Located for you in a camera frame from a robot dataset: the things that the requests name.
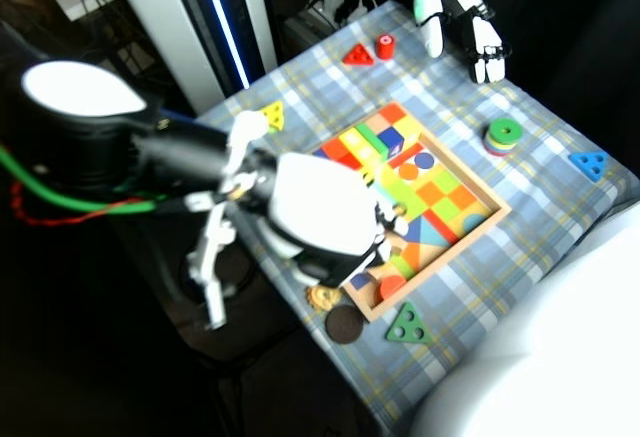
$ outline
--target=wooden tray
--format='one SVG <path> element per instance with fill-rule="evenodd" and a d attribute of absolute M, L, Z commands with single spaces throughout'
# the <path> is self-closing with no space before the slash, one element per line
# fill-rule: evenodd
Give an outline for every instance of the wooden tray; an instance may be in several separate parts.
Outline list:
<path fill-rule="evenodd" d="M 389 234 L 396 255 L 367 269 L 343 288 L 373 321 L 451 262 L 511 208 L 402 106 L 391 103 L 345 129 L 314 152 L 374 180 L 391 204 L 406 208 L 409 234 Z M 379 282 L 402 275 L 406 283 L 382 300 Z"/>

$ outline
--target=wooden frame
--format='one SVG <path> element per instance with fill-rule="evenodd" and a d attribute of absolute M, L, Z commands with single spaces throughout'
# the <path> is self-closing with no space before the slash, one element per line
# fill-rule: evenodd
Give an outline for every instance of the wooden frame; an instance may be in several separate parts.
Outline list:
<path fill-rule="evenodd" d="M 404 110 L 406 115 L 412 115 L 399 104 L 395 103 L 395 105 Z M 369 119 L 370 117 L 371 116 L 366 117 L 362 120 L 362 122 Z M 411 294 L 411 292 L 422 285 L 436 271 L 451 262 L 455 257 L 458 256 L 458 254 L 467 249 L 471 244 L 473 244 L 489 229 L 500 222 L 511 211 L 509 205 L 498 194 L 496 194 L 496 192 L 494 192 L 491 187 L 483 182 L 469 167 L 464 164 L 464 162 L 462 162 L 462 160 L 456 157 L 453 152 L 451 152 L 444 144 L 438 141 L 435 135 L 424 128 L 423 125 L 421 125 L 421 127 L 422 128 L 420 129 L 420 136 L 418 138 L 418 141 L 430 152 L 432 152 L 433 155 L 437 157 L 440 162 L 451 173 L 453 173 L 462 184 L 464 184 L 471 192 L 473 192 L 477 199 L 489 209 L 491 214 L 476 228 L 464 235 L 458 242 L 453 244 L 453 246 L 449 247 L 441 255 L 427 264 L 427 266 L 420 270 L 415 276 L 410 278 L 407 283 L 400 287 L 400 289 L 398 289 L 392 296 L 390 296 L 386 300 L 383 300 L 382 302 L 379 302 L 373 307 L 368 302 L 364 301 L 362 295 L 360 294 L 360 291 L 356 290 L 351 282 L 346 282 L 343 285 L 343 289 L 351 297 L 351 299 L 369 321 L 376 320 L 391 307 L 407 298 Z"/>

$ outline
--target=red cylinder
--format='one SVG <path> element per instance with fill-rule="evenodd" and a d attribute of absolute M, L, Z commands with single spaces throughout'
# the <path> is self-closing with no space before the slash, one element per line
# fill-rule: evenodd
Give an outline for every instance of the red cylinder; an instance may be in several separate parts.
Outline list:
<path fill-rule="evenodd" d="M 381 60 L 389 60 L 393 57 L 396 48 L 396 39 L 391 34 L 382 34 L 376 42 L 376 54 Z"/>

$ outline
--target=plaid tablecloth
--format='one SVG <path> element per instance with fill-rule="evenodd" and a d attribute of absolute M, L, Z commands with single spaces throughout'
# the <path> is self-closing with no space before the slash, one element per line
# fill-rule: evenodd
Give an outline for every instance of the plaid tablecloth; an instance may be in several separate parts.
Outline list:
<path fill-rule="evenodd" d="M 392 61 L 372 67 L 341 63 L 358 42 L 373 54 L 375 39 L 384 32 L 397 41 Z M 285 129 L 265 137 L 260 147 L 275 153 L 308 151 L 398 101 L 513 208 L 410 296 L 433 336 L 432 345 L 384 339 L 398 308 L 366 325 L 357 342 L 333 343 L 324 330 L 325 314 L 307 304 L 304 286 L 292 279 L 286 262 L 265 248 L 253 218 L 232 211 L 240 236 L 267 276 L 386 432 L 404 434 L 418 401 L 594 222 L 614 205 L 640 196 L 636 177 L 613 159 L 600 182 L 585 177 L 567 156 L 597 146 L 515 85 L 471 83 L 451 48 L 442 58 L 428 60 L 411 15 L 394 2 L 230 97 L 200 122 L 228 130 L 239 111 L 278 99 L 284 102 Z M 483 129 L 504 116 L 520 122 L 525 135 L 511 155 L 492 157 L 482 146 Z"/>

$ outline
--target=light strip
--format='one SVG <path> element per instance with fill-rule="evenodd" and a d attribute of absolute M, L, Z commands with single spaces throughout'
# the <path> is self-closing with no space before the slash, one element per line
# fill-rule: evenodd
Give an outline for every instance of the light strip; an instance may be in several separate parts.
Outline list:
<path fill-rule="evenodd" d="M 231 34 L 231 29 L 229 28 L 229 22 L 227 22 L 227 16 L 225 15 L 224 9 L 222 8 L 222 2 L 220 2 L 220 0 L 211 0 L 211 3 L 213 4 L 213 8 L 216 10 L 218 20 L 220 20 L 220 25 L 222 26 L 224 37 L 225 39 L 227 39 L 227 45 L 229 46 L 229 50 L 231 51 L 233 61 L 236 64 L 236 69 L 238 70 L 238 75 L 240 76 L 240 80 L 242 81 L 242 86 L 245 89 L 248 89 L 249 80 L 247 79 L 247 74 L 244 71 L 244 66 L 242 65 L 240 54 L 238 54 L 238 48 L 236 47 L 236 43 L 233 40 L 233 35 Z"/>

